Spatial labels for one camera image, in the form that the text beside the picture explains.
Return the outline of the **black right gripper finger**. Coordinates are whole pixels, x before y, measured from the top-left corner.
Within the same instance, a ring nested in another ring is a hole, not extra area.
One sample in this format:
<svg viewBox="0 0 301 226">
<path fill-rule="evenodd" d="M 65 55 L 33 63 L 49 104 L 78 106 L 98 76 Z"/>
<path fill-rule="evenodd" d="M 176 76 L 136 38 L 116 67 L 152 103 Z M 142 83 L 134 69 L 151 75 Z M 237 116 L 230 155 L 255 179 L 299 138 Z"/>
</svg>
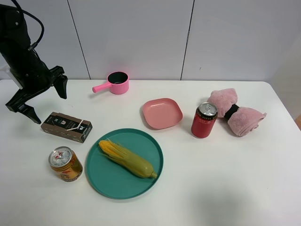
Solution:
<svg viewBox="0 0 301 226">
<path fill-rule="evenodd" d="M 41 124 L 41 120 L 36 115 L 35 110 L 33 107 L 28 105 L 22 105 L 20 107 L 20 113 L 31 119 L 36 124 Z"/>
</svg>

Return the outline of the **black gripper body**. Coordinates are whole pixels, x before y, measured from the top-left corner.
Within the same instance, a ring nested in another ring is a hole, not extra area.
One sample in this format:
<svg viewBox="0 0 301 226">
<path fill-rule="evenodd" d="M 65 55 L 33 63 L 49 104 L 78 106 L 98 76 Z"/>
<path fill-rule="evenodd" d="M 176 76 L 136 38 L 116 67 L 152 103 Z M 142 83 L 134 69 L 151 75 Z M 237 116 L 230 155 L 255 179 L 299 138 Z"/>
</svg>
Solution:
<svg viewBox="0 0 301 226">
<path fill-rule="evenodd" d="M 0 51 L 12 73 L 23 87 L 6 103 L 7 108 L 13 112 L 19 112 L 20 107 L 25 102 L 47 91 L 53 86 L 59 75 L 64 75 L 64 69 L 61 66 L 48 69 L 35 51 L 16 49 L 1 49 Z"/>
</svg>

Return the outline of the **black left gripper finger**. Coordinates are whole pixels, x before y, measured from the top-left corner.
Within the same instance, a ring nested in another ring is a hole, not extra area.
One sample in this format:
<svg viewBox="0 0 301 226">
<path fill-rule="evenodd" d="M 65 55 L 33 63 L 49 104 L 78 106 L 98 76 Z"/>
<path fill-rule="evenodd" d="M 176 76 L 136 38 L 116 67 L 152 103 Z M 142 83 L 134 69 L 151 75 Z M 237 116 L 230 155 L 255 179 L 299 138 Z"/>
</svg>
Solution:
<svg viewBox="0 0 301 226">
<path fill-rule="evenodd" d="M 53 86 L 55 87 L 59 97 L 62 99 L 67 98 L 67 91 L 66 91 L 67 81 L 68 78 L 65 75 L 59 75 L 53 83 Z"/>
</svg>

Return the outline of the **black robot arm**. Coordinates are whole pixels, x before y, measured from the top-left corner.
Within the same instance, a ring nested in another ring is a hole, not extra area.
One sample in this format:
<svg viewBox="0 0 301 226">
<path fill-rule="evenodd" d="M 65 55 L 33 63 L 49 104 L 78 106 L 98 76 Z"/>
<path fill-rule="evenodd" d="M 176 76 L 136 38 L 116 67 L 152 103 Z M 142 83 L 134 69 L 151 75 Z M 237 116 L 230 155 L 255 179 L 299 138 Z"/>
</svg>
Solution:
<svg viewBox="0 0 301 226">
<path fill-rule="evenodd" d="M 54 87 L 60 98 L 66 99 L 67 76 L 61 66 L 48 69 L 35 51 L 44 31 L 36 42 L 31 43 L 25 15 L 42 22 L 31 13 L 23 10 L 17 1 L 14 6 L 0 6 L 0 53 L 9 65 L 10 77 L 19 90 L 6 103 L 6 107 L 15 113 L 21 113 L 33 122 L 41 121 L 33 107 L 26 102 Z"/>
</svg>

